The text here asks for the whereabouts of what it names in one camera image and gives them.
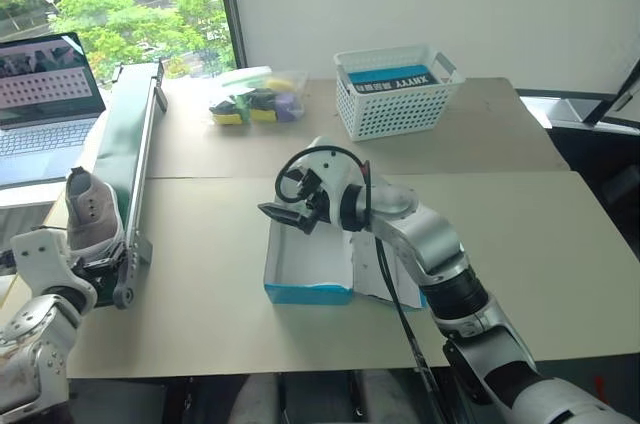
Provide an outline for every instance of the laptop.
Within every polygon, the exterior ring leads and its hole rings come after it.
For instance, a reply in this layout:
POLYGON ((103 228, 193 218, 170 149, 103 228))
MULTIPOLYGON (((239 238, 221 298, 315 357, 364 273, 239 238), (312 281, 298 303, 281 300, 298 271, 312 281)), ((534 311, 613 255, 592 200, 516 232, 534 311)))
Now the laptop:
POLYGON ((0 188, 64 179, 104 109, 76 33, 0 43, 0 188))

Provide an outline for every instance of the black cable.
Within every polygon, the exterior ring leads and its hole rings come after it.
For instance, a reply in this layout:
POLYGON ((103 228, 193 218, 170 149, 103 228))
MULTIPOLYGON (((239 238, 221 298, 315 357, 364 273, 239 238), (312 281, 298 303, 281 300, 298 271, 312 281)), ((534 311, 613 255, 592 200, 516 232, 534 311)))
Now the black cable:
POLYGON ((278 175, 276 176, 276 196, 278 196, 282 202, 287 202, 289 204, 292 204, 294 202, 300 202, 302 199, 299 198, 298 196, 295 197, 290 197, 290 196, 286 196, 284 195, 284 193, 282 192, 282 188, 281 188, 281 183, 282 183, 282 179, 284 179, 285 174, 289 171, 289 168, 301 157, 304 157, 308 154, 313 154, 315 152, 320 152, 320 151, 329 151, 332 153, 340 153, 340 154, 344 154, 345 156, 348 156, 351 158, 351 160, 353 160, 353 162, 355 162, 358 167, 360 168, 360 172, 362 173, 362 176, 365 176, 365 164, 363 164, 363 162, 358 159, 358 156, 356 156, 353 152, 344 149, 342 147, 339 146, 330 146, 330 145, 323 145, 323 146, 315 146, 315 147, 307 147, 306 149, 303 149, 302 151, 296 153, 293 155, 293 157, 291 159, 289 159, 287 161, 287 163, 282 166, 282 169, 280 169, 280 172, 278 172, 278 175))
POLYGON ((416 339, 415 334, 413 333, 413 329, 407 320, 407 317, 404 314, 404 310, 402 309, 402 305, 400 304, 400 300, 398 299, 398 294, 396 293, 395 286, 393 284, 393 279, 391 277, 391 271, 389 270, 389 264, 387 262, 387 256, 384 252, 384 245, 382 241, 376 237, 376 254, 378 256, 378 264, 380 266, 380 272, 382 274, 382 279, 384 280, 385 285, 387 286, 387 290, 391 295, 391 300, 398 312, 398 317, 400 318, 400 322, 402 324, 402 328, 404 329, 404 333, 407 336, 407 340, 409 341, 409 347, 411 347, 411 352, 413 353, 413 357, 418 366, 418 373, 422 379, 422 382, 427 389, 427 391, 433 395, 436 402, 436 411, 438 416, 442 421, 449 423, 451 422, 450 414, 447 410, 447 404, 442 397, 442 393, 440 391, 440 387, 438 386, 438 382, 436 381, 429 364, 427 364, 424 355, 422 354, 422 350, 420 349, 420 345, 418 344, 418 340, 416 339))
POLYGON ((365 226, 369 226, 371 224, 371 165, 369 161, 364 161, 364 166, 360 170, 364 179, 365 189, 364 222, 365 226))

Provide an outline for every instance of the window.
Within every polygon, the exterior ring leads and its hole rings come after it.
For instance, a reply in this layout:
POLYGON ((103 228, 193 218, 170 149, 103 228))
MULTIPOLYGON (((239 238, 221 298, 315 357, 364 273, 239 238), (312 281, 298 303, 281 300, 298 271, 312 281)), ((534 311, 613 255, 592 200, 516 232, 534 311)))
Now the window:
POLYGON ((0 40, 76 31, 97 80, 116 63, 161 59, 168 79, 206 77, 236 62, 224 0, 1 0, 0 40))

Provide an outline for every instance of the yellow sponge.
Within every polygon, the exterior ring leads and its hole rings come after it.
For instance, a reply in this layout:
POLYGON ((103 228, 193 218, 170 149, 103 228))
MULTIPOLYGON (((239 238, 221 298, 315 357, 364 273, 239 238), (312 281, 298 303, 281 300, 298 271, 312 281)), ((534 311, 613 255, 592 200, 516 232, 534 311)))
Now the yellow sponge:
POLYGON ((277 77, 267 79, 266 86, 276 92, 295 92, 296 90, 291 81, 277 77))
POLYGON ((214 114, 213 120, 218 124, 243 124, 240 114, 214 114))
POLYGON ((263 111, 262 109, 251 109, 249 111, 252 121, 276 122, 278 120, 276 111, 263 111))

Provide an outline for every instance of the laptop screen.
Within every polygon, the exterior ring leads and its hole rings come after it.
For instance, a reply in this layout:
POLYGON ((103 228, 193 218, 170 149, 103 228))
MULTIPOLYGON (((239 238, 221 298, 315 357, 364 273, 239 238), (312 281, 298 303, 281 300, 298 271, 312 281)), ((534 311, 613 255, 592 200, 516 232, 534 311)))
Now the laptop screen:
POLYGON ((75 33, 0 43, 0 126, 102 111, 104 102, 75 33))

